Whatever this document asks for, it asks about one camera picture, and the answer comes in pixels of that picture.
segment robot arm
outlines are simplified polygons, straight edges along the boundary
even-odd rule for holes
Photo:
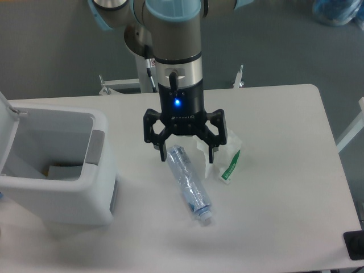
[[[253,0],[93,0],[105,23],[114,28],[136,19],[149,30],[156,62],[162,112],[148,109],[144,115],[144,141],[153,143],[166,160],[166,139],[171,135],[197,135],[209,146],[209,161],[219,145],[226,144],[223,110],[204,108],[200,18],[234,10]],[[153,129],[160,120],[165,128]],[[218,128],[214,135],[207,120]]]

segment white table surface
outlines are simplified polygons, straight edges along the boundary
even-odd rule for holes
[[[107,227],[43,222],[0,201],[0,272],[295,272],[358,267],[342,234],[359,230],[319,91],[312,85],[208,90],[207,111],[225,110],[244,141],[237,181],[204,185],[213,222],[191,217],[142,117],[157,94],[27,100],[94,107],[108,117],[122,182]],[[204,172],[204,156],[183,144]]]

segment gray floor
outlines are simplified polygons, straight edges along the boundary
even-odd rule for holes
[[[248,87],[314,84],[337,138],[364,96],[364,32],[318,24],[311,6],[256,0],[203,21],[205,88],[229,88],[240,63]],[[86,1],[0,3],[0,91],[8,99],[96,95],[99,74],[137,77],[123,28],[102,32]],[[354,199],[364,199],[364,132],[340,156]]]

